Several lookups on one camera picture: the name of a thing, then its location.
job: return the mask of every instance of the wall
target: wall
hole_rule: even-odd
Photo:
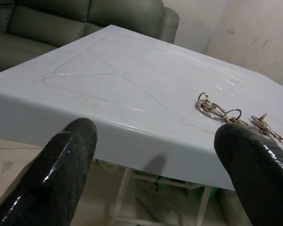
[[[206,54],[283,85],[283,0],[231,0]]]
[[[180,22],[175,45],[204,53],[229,0],[163,0]]]

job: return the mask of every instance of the table top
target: table top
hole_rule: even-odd
[[[77,117],[98,126],[95,157],[233,189],[215,153],[221,122],[201,92],[242,119],[268,113],[283,136],[283,87],[267,77],[116,26],[0,73],[0,137],[44,145]]]

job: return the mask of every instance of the leather sofa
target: leather sofa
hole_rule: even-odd
[[[0,71],[110,24],[173,43],[178,22],[162,0],[0,0]]]

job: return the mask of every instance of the floor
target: floor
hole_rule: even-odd
[[[0,139],[0,196],[41,148]],[[109,221],[121,176],[108,174],[93,161],[71,226],[104,226]],[[132,179],[121,215],[168,224],[193,226],[201,192]],[[226,226],[215,198],[209,201],[203,226]]]

